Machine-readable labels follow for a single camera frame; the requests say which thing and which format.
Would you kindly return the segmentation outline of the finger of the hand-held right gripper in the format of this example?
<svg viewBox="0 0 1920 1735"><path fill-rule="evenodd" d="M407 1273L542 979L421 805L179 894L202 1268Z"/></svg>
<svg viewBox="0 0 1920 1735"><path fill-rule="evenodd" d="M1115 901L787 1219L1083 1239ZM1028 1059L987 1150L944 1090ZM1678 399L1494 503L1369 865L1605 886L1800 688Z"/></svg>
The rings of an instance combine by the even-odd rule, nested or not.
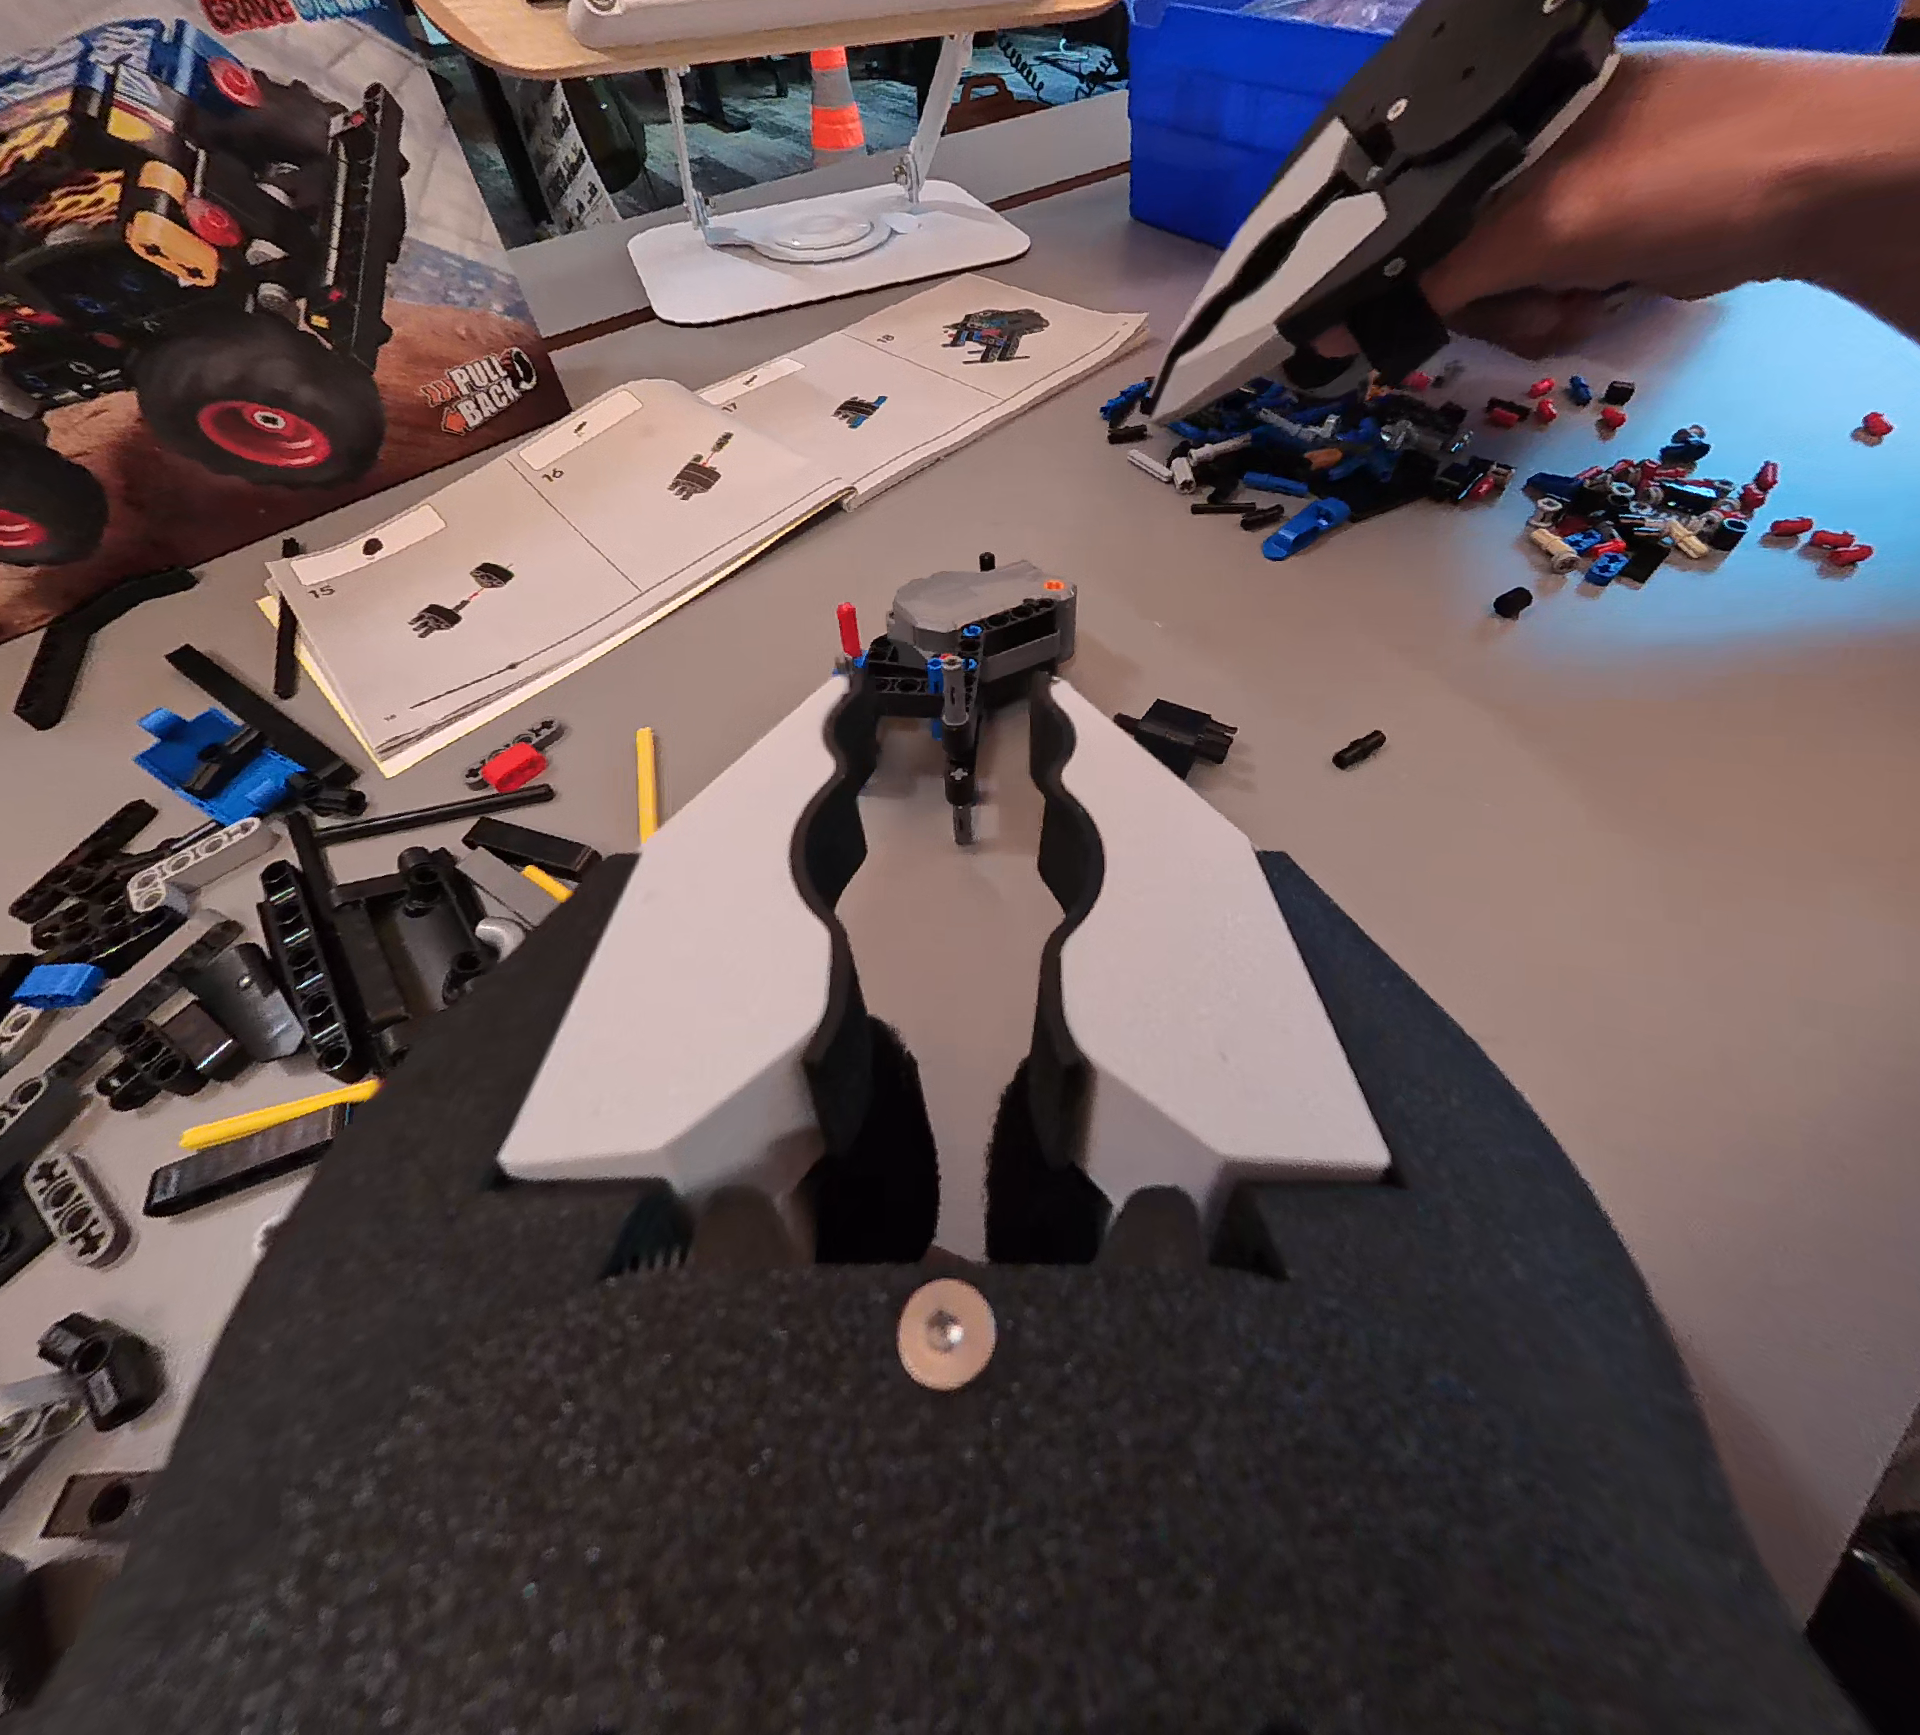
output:
<svg viewBox="0 0 1920 1735"><path fill-rule="evenodd" d="M1413 187L1312 197L1286 221L1250 221L1179 314L1150 379L1150 426L1276 371L1350 332L1369 371L1413 371Z"/></svg>
<svg viewBox="0 0 1920 1735"><path fill-rule="evenodd" d="M1195 410L1298 356L1305 297L1367 245L1367 151L1321 112L1189 305L1148 410Z"/></svg>

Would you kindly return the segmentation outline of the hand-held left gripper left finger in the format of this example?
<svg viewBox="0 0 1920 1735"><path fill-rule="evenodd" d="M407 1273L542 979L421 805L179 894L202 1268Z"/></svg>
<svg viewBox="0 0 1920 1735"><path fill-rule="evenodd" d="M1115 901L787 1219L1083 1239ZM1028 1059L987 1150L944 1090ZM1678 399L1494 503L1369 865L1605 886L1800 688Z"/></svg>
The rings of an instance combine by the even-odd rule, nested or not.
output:
<svg viewBox="0 0 1920 1735"><path fill-rule="evenodd" d="M840 922L873 767L873 677L829 677L636 852L497 1176L756 1185L814 1244L883 1244L863 1148L902 1049Z"/></svg>

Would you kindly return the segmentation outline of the pile of small lego pins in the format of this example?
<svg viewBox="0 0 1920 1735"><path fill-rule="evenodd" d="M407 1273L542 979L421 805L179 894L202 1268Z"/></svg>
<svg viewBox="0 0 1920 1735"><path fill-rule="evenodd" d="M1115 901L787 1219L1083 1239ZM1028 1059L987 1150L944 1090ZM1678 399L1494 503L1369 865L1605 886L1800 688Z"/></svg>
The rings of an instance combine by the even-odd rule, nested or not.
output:
<svg viewBox="0 0 1920 1735"><path fill-rule="evenodd" d="M1352 503L1350 525L1413 503L1449 513L1515 503L1533 597L1644 591L1663 575L1713 575L1738 550L1792 553L1811 577L1860 577L1882 553L1851 513L1792 513L1775 450L1725 462L1725 442L1699 418L1633 446L1639 379L1546 371L1479 399L1470 361L1352 385L1321 364L1321 379L1321 389L1247 379L1173 426L1148 418L1150 385L1133 379L1099 399L1099 429L1189 513L1250 539L1305 497Z"/></svg>

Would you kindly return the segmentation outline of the grey motor lego model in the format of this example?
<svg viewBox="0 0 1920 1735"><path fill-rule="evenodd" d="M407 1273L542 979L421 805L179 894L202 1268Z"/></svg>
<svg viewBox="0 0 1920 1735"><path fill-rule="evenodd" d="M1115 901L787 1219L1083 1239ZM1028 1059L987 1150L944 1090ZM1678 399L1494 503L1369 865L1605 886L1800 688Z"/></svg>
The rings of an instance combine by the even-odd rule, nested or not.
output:
<svg viewBox="0 0 1920 1735"><path fill-rule="evenodd" d="M976 842L987 723L1033 677L1079 652L1079 586L1036 560L982 553L967 575L902 586L890 624L846 652L857 708L873 723L922 723L944 750L944 805L955 850Z"/></svg>

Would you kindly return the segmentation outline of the red and black lego link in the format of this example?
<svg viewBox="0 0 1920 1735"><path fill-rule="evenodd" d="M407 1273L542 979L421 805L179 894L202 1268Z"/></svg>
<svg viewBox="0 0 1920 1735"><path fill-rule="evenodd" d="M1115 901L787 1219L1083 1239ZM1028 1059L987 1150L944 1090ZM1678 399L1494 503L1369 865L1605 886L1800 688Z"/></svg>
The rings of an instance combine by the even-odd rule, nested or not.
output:
<svg viewBox="0 0 1920 1735"><path fill-rule="evenodd" d="M464 788L509 797L542 787L560 738L566 727L559 717L524 727L519 738L464 767Z"/></svg>

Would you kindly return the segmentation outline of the person's right forearm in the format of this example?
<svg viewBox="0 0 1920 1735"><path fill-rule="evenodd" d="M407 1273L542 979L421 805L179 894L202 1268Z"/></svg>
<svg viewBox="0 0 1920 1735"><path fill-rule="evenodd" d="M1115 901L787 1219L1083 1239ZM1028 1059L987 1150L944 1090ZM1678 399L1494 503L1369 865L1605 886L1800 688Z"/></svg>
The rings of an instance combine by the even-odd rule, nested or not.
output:
<svg viewBox="0 0 1920 1735"><path fill-rule="evenodd" d="M1920 338L1920 58L1775 58L1755 282Z"/></svg>

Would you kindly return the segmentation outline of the black lego connector block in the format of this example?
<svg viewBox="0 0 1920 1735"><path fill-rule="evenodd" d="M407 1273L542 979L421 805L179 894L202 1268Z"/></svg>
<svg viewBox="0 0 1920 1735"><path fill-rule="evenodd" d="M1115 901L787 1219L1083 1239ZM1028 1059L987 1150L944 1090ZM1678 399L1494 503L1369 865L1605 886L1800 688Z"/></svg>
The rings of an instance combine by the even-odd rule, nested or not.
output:
<svg viewBox="0 0 1920 1735"><path fill-rule="evenodd" d="M1173 707L1173 701L1150 701L1141 717L1115 717L1115 723L1173 780L1195 780L1197 764L1221 767L1236 738L1230 723Z"/></svg>

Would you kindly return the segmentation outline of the pile of lego beams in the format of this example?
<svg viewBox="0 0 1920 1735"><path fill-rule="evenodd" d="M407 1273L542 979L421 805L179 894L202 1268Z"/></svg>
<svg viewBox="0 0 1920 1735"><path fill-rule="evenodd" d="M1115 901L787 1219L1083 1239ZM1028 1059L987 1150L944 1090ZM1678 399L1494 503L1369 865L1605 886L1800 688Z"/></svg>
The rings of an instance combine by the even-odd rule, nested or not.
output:
<svg viewBox="0 0 1920 1735"><path fill-rule="evenodd" d="M559 909L481 842L559 838L560 805L442 797L226 828L137 767L166 727L161 708L108 738L5 723L5 954L108 976L82 1009L5 1011L5 1558L26 1563L134 1540L229 1310L365 1117L359 1083L490 999L524 918Z"/></svg>

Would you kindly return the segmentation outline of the lego instruction booklet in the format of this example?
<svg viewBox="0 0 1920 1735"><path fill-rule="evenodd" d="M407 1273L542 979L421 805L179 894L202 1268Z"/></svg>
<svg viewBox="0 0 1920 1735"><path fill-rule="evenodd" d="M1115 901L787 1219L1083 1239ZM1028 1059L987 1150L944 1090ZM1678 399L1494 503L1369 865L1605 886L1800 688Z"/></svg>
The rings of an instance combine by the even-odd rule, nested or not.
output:
<svg viewBox="0 0 1920 1735"><path fill-rule="evenodd" d="M272 568L300 652L381 774L407 774L1148 338L955 274L689 389L629 379L403 513Z"/></svg>

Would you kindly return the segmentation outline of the truck picture lego box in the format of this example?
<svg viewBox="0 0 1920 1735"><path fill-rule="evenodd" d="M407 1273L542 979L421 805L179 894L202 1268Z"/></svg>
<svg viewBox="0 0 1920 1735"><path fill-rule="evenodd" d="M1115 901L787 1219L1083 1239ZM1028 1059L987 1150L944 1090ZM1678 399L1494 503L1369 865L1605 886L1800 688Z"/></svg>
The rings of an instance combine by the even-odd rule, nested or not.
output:
<svg viewBox="0 0 1920 1735"><path fill-rule="evenodd" d="M403 0L0 0L0 633L566 410Z"/></svg>

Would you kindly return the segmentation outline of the person's right hand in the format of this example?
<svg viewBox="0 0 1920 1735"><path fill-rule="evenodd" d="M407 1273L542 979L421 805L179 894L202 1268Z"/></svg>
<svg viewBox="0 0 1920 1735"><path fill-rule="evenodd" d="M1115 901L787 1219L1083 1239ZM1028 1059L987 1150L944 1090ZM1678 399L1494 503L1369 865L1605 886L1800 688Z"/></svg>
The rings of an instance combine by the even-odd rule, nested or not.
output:
<svg viewBox="0 0 1920 1735"><path fill-rule="evenodd" d="M1761 50L1629 50L1597 105L1421 274L1427 312L1510 356L1566 356L1629 292L1720 297L1783 274L1766 127L1783 62Z"/></svg>

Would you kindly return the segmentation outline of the blue plastic bin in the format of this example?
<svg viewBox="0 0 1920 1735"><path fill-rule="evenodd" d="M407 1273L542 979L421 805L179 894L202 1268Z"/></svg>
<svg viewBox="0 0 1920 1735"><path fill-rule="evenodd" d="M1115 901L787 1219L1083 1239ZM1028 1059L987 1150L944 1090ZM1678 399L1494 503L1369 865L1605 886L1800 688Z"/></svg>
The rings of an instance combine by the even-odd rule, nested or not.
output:
<svg viewBox="0 0 1920 1735"><path fill-rule="evenodd" d="M1130 0L1130 212L1226 245L1417 0ZM1629 39L1884 50L1903 0L1652 0Z"/></svg>

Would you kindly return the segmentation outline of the white board stand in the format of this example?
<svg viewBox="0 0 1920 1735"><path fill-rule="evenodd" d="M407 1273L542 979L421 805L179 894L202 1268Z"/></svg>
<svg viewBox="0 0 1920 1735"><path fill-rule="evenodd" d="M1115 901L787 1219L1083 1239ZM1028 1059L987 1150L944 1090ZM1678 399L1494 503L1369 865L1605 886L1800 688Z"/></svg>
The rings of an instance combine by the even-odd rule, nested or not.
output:
<svg viewBox="0 0 1920 1735"><path fill-rule="evenodd" d="M976 32L944 32L916 139L895 161L895 182L746 212L711 212L707 197L684 182L689 215L623 238L654 321L731 328L1028 255L1033 238L1007 215L937 176L937 151L967 50Z"/></svg>

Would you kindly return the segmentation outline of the orange traffic cone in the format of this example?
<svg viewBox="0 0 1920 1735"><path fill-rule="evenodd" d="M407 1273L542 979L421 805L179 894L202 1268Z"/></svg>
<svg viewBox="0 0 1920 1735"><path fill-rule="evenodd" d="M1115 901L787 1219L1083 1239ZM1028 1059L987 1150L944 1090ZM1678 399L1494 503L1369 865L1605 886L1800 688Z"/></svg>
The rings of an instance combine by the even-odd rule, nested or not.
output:
<svg viewBox="0 0 1920 1735"><path fill-rule="evenodd" d="M857 105L857 74L844 48L810 50L810 155L814 166L840 166L865 155L865 119Z"/></svg>

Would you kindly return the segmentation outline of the long black curved beam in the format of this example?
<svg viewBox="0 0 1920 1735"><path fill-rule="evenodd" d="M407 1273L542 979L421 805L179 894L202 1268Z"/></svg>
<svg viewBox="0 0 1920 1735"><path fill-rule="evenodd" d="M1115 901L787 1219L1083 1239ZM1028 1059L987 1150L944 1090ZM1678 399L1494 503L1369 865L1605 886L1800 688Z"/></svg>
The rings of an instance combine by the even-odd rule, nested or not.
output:
<svg viewBox="0 0 1920 1735"><path fill-rule="evenodd" d="M194 591L194 568L134 575L41 630L27 677L10 701L10 717L33 731L54 731L70 717L87 652L98 630L123 624L134 608Z"/></svg>

